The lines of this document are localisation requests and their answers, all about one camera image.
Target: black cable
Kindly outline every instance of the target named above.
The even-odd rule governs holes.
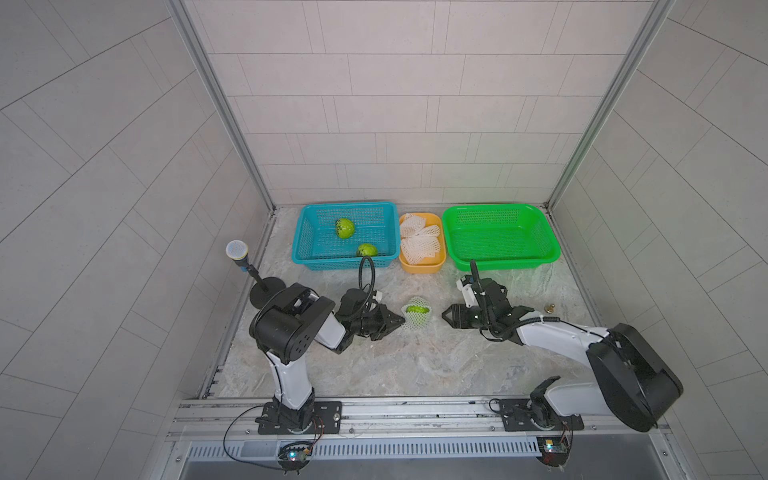
[[[230,426],[228,426],[228,427],[227,427],[227,430],[224,432],[224,437],[221,439],[221,446],[224,448],[224,453],[226,453],[226,454],[227,454],[227,456],[228,456],[229,458],[233,459],[235,462],[240,462],[240,463],[247,463],[248,465],[255,465],[255,466],[257,466],[257,467],[261,467],[261,468],[267,468],[267,469],[269,469],[269,470],[277,470],[278,472],[284,472],[284,469],[283,469],[283,468],[278,468],[278,467],[270,467],[269,465],[263,465],[263,464],[261,464],[261,463],[257,463],[257,462],[249,462],[248,460],[240,460],[239,458],[234,458],[232,455],[230,455],[229,451],[227,451],[227,434],[230,432],[230,429],[232,428],[232,425],[234,425],[234,424],[235,424],[235,422],[236,422],[237,420],[240,420],[240,418],[241,418],[243,415],[245,415],[246,413],[250,412],[250,411],[251,411],[251,410],[253,410],[253,409],[258,409],[259,407],[263,407],[263,406],[264,406],[264,405],[257,405],[257,406],[255,406],[255,407],[250,407],[250,408],[249,408],[248,410],[246,410],[245,412],[243,412],[243,413],[240,413],[240,414],[239,414],[239,415],[238,415],[238,416],[237,416],[237,417],[236,417],[236,418],[235,418],[235,419],[232,421],[232,423],[230,423]]]

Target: tiled wall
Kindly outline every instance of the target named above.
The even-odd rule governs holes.
[[[0,478],[135,479],[266,208],[161,0],[7,0],[0,59]]]
[[[650,2],[187,0],[278,204],[546,201]]]
[[[768,478],[765,25],[764,0],[678,0],[554,210],[603,321],[682,380],[699,480]]]

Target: round stand base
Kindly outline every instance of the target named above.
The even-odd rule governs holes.
[[[250,289],[250,303],[259,310],[264,308],[275,293],[286,287],[286,283],[276,276],[268,276],[262,279],[262,281],[266,285],[266,290],[262,289],[258,283]]]

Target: teal basket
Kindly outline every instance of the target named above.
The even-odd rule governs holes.
[[[445,244],[456,268],[478,270],[536,268],[560,258],[560,244],[536,207],[526,204],[451,207],[442,215]]]
[[[336,235],[336,221],[349,218],[355,233]],[[307,205],[301,209],[293,237],[294,263],[310,270],[351,270],[360,266],[357,247],[371,243],[379,250],[376,267],[385,267],[400,254],[400,222],[392,202]]]

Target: yellow plastic tray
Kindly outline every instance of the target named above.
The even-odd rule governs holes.
[[[442,264],[445,263],[445,235],[442,231],[442,220],[440,220],[440,217],[438,217],[435,214],[421,214],[413,212],[411,215],[419,215],[420,217],[427,220],[427,227],[430,227],[431,225],[437,225],[440,227],[440,236],[438,237],[438,240],[440,242],[440,251],[437,255],[433,257],[426,257],[424,260],[419,262],[419,265],[411,265],[406,260],[406,256],[402,254],[402,251],[400,252],[400,256],[398,257],[400,259],[400,263],[402,264],[402,269],[405,270],[408,273],[436,273],[439,272],[442,268]],[[402,215],[400,217],[400,223],[406,218],[405,215]]]

